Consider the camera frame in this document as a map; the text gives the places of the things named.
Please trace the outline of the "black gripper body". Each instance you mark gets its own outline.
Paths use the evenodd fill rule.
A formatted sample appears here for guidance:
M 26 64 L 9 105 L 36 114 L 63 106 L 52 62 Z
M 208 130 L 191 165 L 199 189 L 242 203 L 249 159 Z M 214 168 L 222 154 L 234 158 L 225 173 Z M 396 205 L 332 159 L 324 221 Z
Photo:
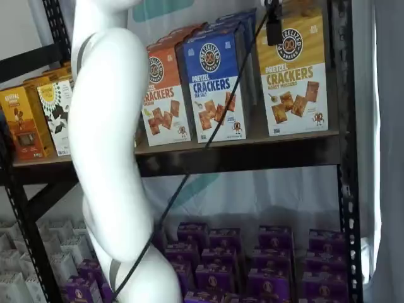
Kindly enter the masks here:
M 279 19 L 282 15 L 282 0 L 262 0 L 268 19 Z

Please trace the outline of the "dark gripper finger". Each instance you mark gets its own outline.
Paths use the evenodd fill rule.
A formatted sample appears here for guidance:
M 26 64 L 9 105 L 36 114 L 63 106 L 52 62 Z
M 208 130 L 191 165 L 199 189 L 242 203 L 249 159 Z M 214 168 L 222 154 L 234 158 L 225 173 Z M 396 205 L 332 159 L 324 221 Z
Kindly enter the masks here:
M 266 22 L 266 36 L 268 46 L 281 44 L 282 42 L 282 21 L 268 18 Z

